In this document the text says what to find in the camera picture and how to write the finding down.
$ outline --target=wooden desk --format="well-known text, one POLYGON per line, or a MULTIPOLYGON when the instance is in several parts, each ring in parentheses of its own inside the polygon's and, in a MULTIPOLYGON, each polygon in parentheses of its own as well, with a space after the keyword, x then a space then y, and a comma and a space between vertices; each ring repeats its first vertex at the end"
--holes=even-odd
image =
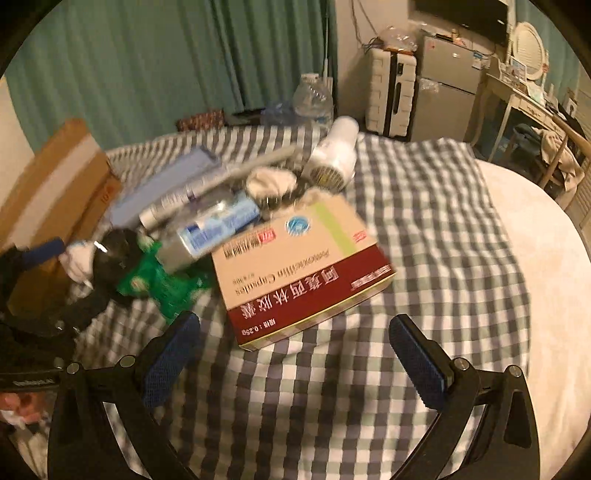
POLYGON ((530 117, 535 122, 539 123, 542 127, 549 130, 553 130, 559 134, 560 137, 565 135, 564 131, 552 121, 553 113, 543 108, 541 105, 534 102, 530 97, 521 93, 519 90, 515 90, 505 82, 500 81, 498 78, 492 75, 486 74, 484 79, 483 91, 480 96, 480 102, 478 104, 478 124, 476 132, 470 144, 476 145, 480 139, 482 133, 482 125, 486 116, 486 105, 491 96, 496 96, 507 103, 505 108, 505 115, 503 115, 503 121, 501 122, 501 128, 496 136, 495 145, 492 147, 488 161, 491 161, 499 148, 501 138, 509 121, 511 110, 516 109, 523 112, 526 116, 530 117))

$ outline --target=hand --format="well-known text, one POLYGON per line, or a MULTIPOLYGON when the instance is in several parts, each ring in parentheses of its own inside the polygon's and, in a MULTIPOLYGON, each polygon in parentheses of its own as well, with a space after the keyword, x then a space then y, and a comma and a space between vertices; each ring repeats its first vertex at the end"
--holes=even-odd
POLYGON ((45 412, 44 393, 0 393, 0 410, 13 411, 25 423, 36 423, 45 412))

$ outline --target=gray and white checkered blanket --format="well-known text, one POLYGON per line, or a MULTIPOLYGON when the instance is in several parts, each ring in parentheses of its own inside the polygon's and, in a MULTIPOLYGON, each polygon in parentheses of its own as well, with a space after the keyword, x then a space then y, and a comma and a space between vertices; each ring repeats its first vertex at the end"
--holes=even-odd
MULTIPOLYGON (((198 144, 240 162, 294 142, 309 155, 319 139, 304 128, 222 129, 118 148, 109 158, 129 191, 198 144)), ((528 293, 470 148, 360 134, 357 151, 345 195, 397 269, 395 280, 258 352, 237 347, 217 291, 199 299, 203 347, 154 416, 201 479, 390 478, 434 418, 389 345, 397 313, 408 313, 452 358, 527 369, 528 293)), ((83 335, 79 359, 87 368, 112 364, 164 328, 150 301, 136 301, 131 312, 111 303, 83 335)), ((142 472, 116 411, 109 414, 129 464, 142 472)), ((459 466, 477 416, 449 469, 459 466)))

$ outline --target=white suitcase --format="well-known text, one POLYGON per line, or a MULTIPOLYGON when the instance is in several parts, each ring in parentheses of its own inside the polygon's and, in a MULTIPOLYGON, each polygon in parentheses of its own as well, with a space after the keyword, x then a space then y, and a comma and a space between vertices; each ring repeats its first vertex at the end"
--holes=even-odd
POLYGON ((365 125, 388 137, 406 136, 413 109, 417 59, 412 55, 372 48, 369 101, 365 125))

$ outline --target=mini fridge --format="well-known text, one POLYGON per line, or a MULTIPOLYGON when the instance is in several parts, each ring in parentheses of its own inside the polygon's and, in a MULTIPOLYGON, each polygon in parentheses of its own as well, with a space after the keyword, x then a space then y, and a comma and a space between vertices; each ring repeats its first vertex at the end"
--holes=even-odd
POLYGON ((411 141, 464 140, 482 73, 473 65, 472 50, 435 37, 423 39, 411 141))

